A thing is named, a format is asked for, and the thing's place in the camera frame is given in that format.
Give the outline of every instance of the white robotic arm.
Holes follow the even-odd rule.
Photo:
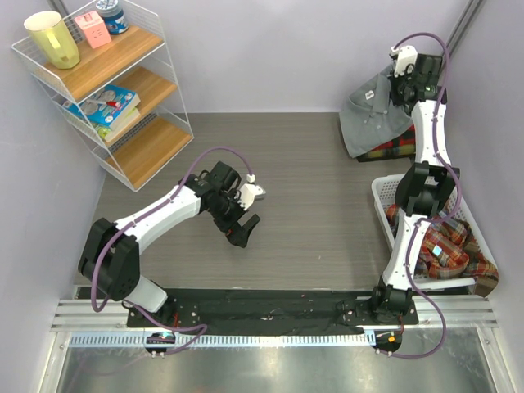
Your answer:
[[[254,177],[248,175],[248,181],[254,181]],[[97,258],[109,238],[134,223],[124,230],[123,236],[105,256],[97,286],[112,300],[126,300],[157,314],[159,320],[165,319],[169,311],[162,312],[162,309],[168,303],[168,296],[160,286],[140,274],[139,256],[172,227],[203,211],[211,213],[230,243],[245,247],[260,218],[253,215],[243,226],[238,220],[255,201],[264,198],[265,191],[254,183],[245,183],[239,188],[240,182],[238,172],[219,162],[210,172],[190,175],[176,197],[173,196],[181,187],[179,185],[129,217],[114,223],[99,219],[89,233],[79,271],[91,280]]]
[[[438,151],[450,166],[444,135],[445,94],[435,115],[442,56],[419,54],[414,47],[406,46],[392,48],[391,57],[391,100],[411,115],[416,138],[415,162],[395,193],[399,207],[395,244],[373,295],[373,307],[378,313],[396,316],[405,314],[410,307],[413,288],[409,279],[414,278],[422,241],[430,226],[426,219],[444,208],[454,190],[454,180],[436,154]],[[454,168],[454,172],[459,175],[458,169]],[[418,230],[412,240],[416,225]],[[411,241],[408,277],[406,255]]]

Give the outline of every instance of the white plastic basket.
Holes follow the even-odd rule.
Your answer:
[[[371,184],[371,189],[373,191],[373,197],[375,200],[375,210],[377,211],[377,215],[380,219],[382,230],[384,231],[384,236],[386,236],[387,245],[390,247],[390,250],[393,249],[395,238],[393,237],[393,232],[391,231],[390,225],[387,222],[386,209],[395,203],[396,188],[403,177],[403,174],[392,174],[384,178],[376,178]],[[449,197],[452,204],[455,203],[456,198],[457,195],[454,191],[453,194],[451,194]],[[468,204],[464,198],[462,199],[455,218],[469,223],[472,228],[473,236],[477,240],[478,246],[480,247],[482,253],[488,260],[495,263],[493,255],[486,244],[486,240],[484,240],[484,237],[482,236],[481,231],[478,228],[478,225],[472,216],[472,212],[469,210]],[[428,276],[417,275],[415,276],[415,282],[420,289],[428,291],[473,285],[475,284],[475,279],[452,278],[450,280],[435,280],[434,278],[429,278]]]

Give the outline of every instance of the blue jar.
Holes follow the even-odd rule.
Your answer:
[[[122,34],[129,28],[124,10],[118,0],[99,0],[95,7],[98,15],[104,20],[109,34]]]

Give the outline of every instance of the gray cloth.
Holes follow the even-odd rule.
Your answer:
[[[411,117],[390,100],[391,70],[389,65],[360,86],[339,113],[342,137],[353,158],[400,136],[412,124]]]

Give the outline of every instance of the light purple wall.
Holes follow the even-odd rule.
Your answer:
[[[447,147],[499,265],[490,297],[524,381],[524,3],[487,1],[452,59]]]
[[[0,391],[34,391],[103,172],[11,51],[46,0],[0,4]]]
[[[257,112],[339,111],[396,41],[420,30],[447,38],[468,1],[133,2],[160,15],[188,111]]]

